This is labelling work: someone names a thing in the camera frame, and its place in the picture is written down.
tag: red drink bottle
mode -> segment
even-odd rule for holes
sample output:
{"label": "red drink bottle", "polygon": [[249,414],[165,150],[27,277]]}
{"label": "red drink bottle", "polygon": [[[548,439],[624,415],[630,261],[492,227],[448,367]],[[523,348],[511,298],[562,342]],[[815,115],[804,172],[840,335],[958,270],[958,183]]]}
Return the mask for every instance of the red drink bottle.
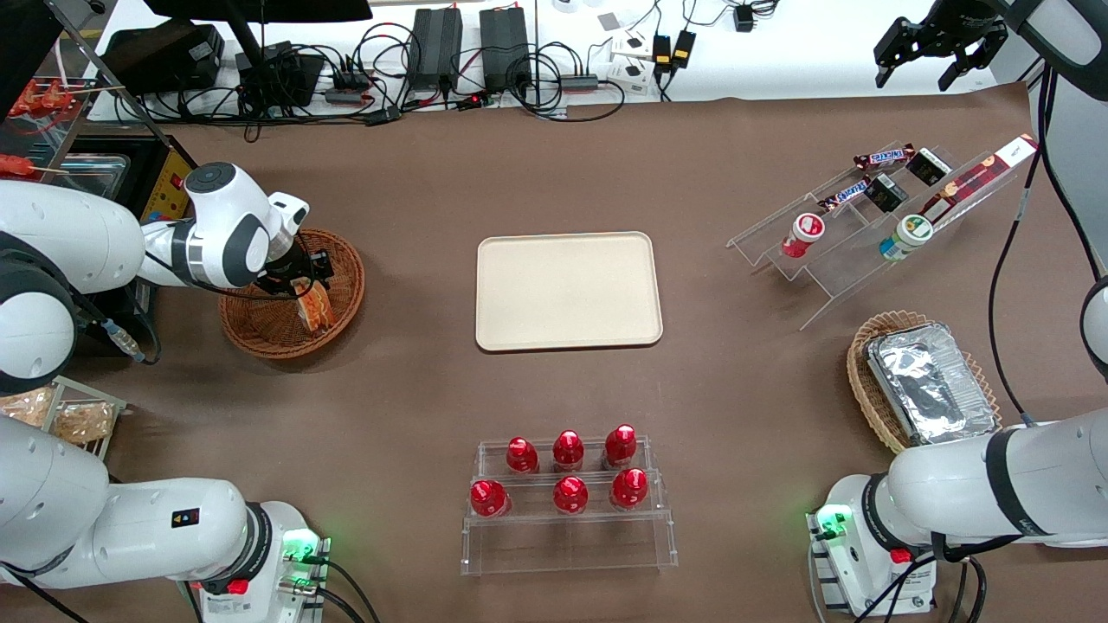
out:
{"label": "red drink bottle", "polygon": [[585,481],[576,476],[567,476],[554,486],[554,505],[564,514],[577,514],[588,503]]}
{"label": "red drink bottle", "polygon": [[470,487],[470,505],[481,517],[501,517],[512,510],[512,498],[495,480],[479,480]]}
{"label": "red drink bottle", "polygon": [[522,437],[507,443],[507,467],[516,473],[538,473],[538,451]]}
{"label": "red drink bottle", "polygon": [[617,510],[630,510],[646,499],[646,472],[638,469],[625,469],[612,481],[612,492],[608,500]]}
{"label": "red drink bottle", "polygon": [[563,430],[554,440],[554,468],[557,471],[576,471],[585,458],[585,443],[573,430]]}
{"label": "red drink bottle", "polygon": [[623,469],[635,458],[635,429],[623,423],[608,433],[604,441],[604,469]]}

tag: clear acrylic rack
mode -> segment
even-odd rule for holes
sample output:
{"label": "clear acrylic rack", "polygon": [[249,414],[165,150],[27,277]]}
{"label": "clear acrylic rack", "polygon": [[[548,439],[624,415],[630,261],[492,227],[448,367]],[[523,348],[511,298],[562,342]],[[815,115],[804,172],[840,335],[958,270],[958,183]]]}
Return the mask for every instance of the clear acrylic rack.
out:
{"label": "clear acrylic rack", "polygon": [[[891,143],[878,151],[884,152],[903,146],[904,143]],[[878,247],[893,233],[902,218],[920,213],[926,201],[946,184],[992,155],[992,152],[984,152],[967,162],[962,162],[941,146],[929,150],[952,168],[951,173],[931,186],[903,165],[878,172],[891,177],[909,194],[909,198],[893,212],[882,212],[865,195],[859,195],[831,212],[819,206],[817,202],[820,200],[861,181],[862,172],[852,167],[735,236],[727,246],[741,253],[756,269],[772,264],[790,282],[810,280],[819,286],[827,302],[800,327],[800,330],[803,330],[896,264],[909,262],[925,251],[927,245],[901,262],[890,262],[881,255]],[[1014,178],[1013,171],[1015,168],[1004,171],[960,202],[934,224],[933,238],[948,229],[951,225],[960,223],[962,216],[1010,182]],[[796,217],[806,212],[818,214],[823,218],[825,226],[823,235],[802,257],[789,257],[781,251],[781,241],[788,235]]]}
{"label": "clear acrylic rack", "polygon": [[507,468],[506,441],[478,446],[471,482],[503,484],[512,510],[503,517],[483,518],[465,504],[462,575],[677,566],[673,511],[649,438],[639,438],[630,466],[646,471],[648,499],[627,511],[608,502],[618,472],[601,466],[604,439],[583,441],[585,463],[572,473],[588,487],[588,503],[575,515],[561,514],[553,503],[554,484],[568,476],[551,469],[553,440],[534,442],[541,469],[536,474]]}

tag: brown tabletop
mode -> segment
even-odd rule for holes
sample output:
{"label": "brown tabletop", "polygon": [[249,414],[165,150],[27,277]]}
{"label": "brown tabletop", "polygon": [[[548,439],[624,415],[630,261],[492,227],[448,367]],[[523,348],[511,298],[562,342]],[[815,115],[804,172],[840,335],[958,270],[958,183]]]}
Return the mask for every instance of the brown tabletop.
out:
{"label": "brown tabletop", "polygon": [[[752,273],[725,243],[856,153],[901,140],[970,159],[1027,131],[1022,85],[634,105],[585,124],[517,110],[413,114],[373,129],[267,129],[254,145],[240,131],[174,129],[198,161],[235,162],[267,191],[307,200],[308,226],[353,243],[367,269],[363,309],[320,356],[270,364],[227,341],[214,295],[163,289],[157,366],[81,360],[69,374],[134,405],[109,453],[115,476],[225,478],[249,499],[293,503],[335,539],[335,559],[386,623],[814,621],[803,512],[839,478],[882,471],[892,459],[847,381],[844,349],[859,325],[888,309],[948,324],[996,387],[1006,420],[1016,420],[999,396],[985,310],[1019,184],[802,333],[815,293]],[[625,229],[654,241],[665,320],[657,345],[478,348],[483,238]],[[1040,418],[1105,404],[1077,327],[1089,284],[1077,237],[1040,177],[997,319],[1012,384]],[[603,435],[622,421],[654,441],[680,566],[459,575],[479,441],[567,427]],[[1102,621],[1104,558],[1035,545],[984,555],[984,621]],[[913,621],[945,621],[956,572],[941,576],[938,610]],[[60,596],[93,622],[192,620],[165,580]],[[6,621],[61,620],[10,586],[0,610]]]}

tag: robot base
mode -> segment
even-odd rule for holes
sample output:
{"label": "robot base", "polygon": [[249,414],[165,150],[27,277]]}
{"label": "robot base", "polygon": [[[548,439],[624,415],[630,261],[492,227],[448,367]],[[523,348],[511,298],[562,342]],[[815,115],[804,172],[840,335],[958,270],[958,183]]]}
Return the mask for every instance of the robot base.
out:
{"label": "robot base", "polygon": [[318,621],[314,598],[277,590],[283,579],[316,579],[311,565],[287,560],[287,554],[324,552],[319,537],[308,529],[304,517],[285,502],[263,502],[273,523],[273,543],[258,574],[242,595],[213,595],[201,591],[199,606],[205,623],[299,623]]}
{"label": "robot base", "polygon": [[[833,599],[832,595],[844,598],[854,616],[860,616],[910,564],[894,563],[865,524],[862,491],[869,481],[870,477],[861,474],[843,478],[831,488],[827,503],[808,515],[813,541],[815,534],[824,530],[839,532],[839,537],[815,542],[812,547],[819,558],[825,552],[830,564],[831,578],[821,578],[824,602],[842,602],[842,599]],[[893,613],[929,612],[933,605],[934,586],[935,563],[932,562],[917,569],[904,582]],[[892,594],[874,606],[870,616],[884,616],[891,604]]]}

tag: woven basket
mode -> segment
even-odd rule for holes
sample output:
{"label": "woven basket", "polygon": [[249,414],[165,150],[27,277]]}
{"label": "woven basket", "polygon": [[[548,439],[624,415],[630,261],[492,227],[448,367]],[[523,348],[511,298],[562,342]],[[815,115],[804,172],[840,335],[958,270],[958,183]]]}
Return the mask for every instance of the woven basket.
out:
{"label": "woven basket", "polygon": [[[870,428],[873,429],[873,432],[878,433],[878,439],[881,439],[896,455],[911,443],[907,435],[902,429],[900,418],[896,417],[892,406],[889,405],[885,392],[878,385],[878,379],[873,377],[873,370],[870,369],[870,365],[865,360],[864,348],[865,344],[874,337],[919,327],[926,321],[927,318],[925,316],[914,312],[902,310],[878,314],[858,329],[858,333],[854,335],[854,341],[850,344],[850,348],[847,350],[847,376],[850,377],[850,388],[854,391],[854,398],[858,399],[858,404],[862,407],[862,413],[865,416],[865,420],[870,422]],[[963,351],[962,356],[965,357],[966,365],[970,366],[970,371],[977,379],[977,385],[984,390],[985,398],[988,399],[988,404],[993,408],[994,417],[997,421],[1001,421],[1001,411],[996,407],[996,398],[993,396],[993,390],[989,389],[988,381],[985,380],[985,376],[981,371],[981,366],[973,360],[973,357],[968,353]]]}
{"label": "woven basket", "polygon": [[[291,359],[317,350],[335,339],[350,324],[366,294],[366,269],[358,249],[350,243],[321,229],[301,229],[300,235],[310,253],[327,251],[335,276],[328,279],[327,295],[337,323],[319,337],[312,337],[297,315],[295,300],[252,300],[230,296],[219,297],[223,333],[243,350],[263,359]],[[261,288],[249,285],[238,292],[268,296]]]}

